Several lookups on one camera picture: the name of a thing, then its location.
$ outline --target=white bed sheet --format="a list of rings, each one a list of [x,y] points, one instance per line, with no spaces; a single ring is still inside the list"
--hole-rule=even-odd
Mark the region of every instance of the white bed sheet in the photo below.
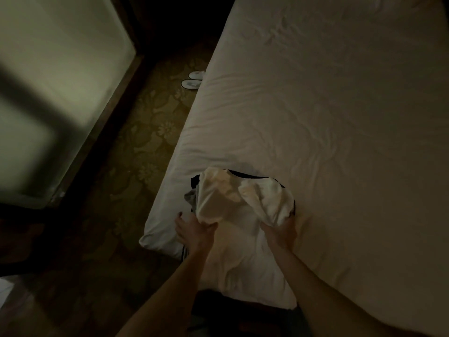
[[[209,166],[293,193],[297,254],[378,319],[449,335],[449,32],[439,0],[236,0],[145,225]]]

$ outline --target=person's left arm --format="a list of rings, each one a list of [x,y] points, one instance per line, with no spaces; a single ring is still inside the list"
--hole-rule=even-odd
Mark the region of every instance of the person's left arm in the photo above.
[[[116,337],[185,335],[217,224],[201,224],[193,214],[190,221],[185,222],[181,213],[175,222],[178,240],[189,249],[188,257]]]

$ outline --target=pair of slippers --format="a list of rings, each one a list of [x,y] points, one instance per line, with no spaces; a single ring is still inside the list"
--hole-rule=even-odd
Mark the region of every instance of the pair of slippers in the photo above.
[[[187,90],[198,90],[204,77],[204,71],[193,71],[188,74],[190,79],[183,80],[181,86]]]

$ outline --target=forearm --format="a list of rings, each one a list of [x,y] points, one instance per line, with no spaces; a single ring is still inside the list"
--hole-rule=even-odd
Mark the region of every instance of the forearm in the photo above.
[[[390,327],[371,317],[319,279],[292,252],[272,249],[314,336],[393,336]]]
[[[184,335],[206,258],[205,252],[190,254],[117,337]]]

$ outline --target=hand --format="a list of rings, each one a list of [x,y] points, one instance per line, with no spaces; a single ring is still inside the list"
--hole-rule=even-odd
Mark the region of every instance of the hand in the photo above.
[[[268,246],[271,250],[281,248],[291,251],[293,249],[293,244],[298,236],[295,229],[294,214],[286,217],[285,221],[278,227],[268,226],[261,222],[261,228],[265,232]]]
[[[191,254],[196,252],[209,254],[214,244],[214,235],[218,223],[212,225],[200,223],[194,214],[191,214],[190,220],[185,222],[181,215],[182,212],[179,212],[175,219],[177,240],[185,245]]]

